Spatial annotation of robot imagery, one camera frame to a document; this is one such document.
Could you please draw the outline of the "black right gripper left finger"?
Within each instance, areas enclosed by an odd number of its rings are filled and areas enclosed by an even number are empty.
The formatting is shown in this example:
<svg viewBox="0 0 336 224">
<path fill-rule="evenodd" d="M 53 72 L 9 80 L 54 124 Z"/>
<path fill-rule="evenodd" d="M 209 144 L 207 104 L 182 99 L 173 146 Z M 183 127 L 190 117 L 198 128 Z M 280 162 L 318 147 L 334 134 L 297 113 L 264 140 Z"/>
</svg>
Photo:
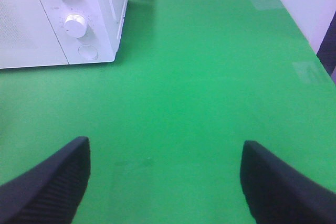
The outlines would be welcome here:
<svg viewBox="0 0 336 224">
<path fill-rule="evenodd" d="M 90 177 L 90 142 L 79 136 L 1 185 L 1 223 L 72 223 Z"/>
</svg>

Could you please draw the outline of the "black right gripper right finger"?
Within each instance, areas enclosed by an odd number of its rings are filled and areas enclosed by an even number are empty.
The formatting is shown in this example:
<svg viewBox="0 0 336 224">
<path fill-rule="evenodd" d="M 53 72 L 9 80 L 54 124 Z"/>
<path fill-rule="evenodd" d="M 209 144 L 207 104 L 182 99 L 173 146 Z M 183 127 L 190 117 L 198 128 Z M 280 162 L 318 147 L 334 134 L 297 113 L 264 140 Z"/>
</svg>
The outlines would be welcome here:
<svg viewBox="0 0 336 224">
<path fill-rule="evenodd" d="M 245 141 L 240 184 L 256 223 L 335 223 L 335 193 L 256 141 Z"/>
</svg>

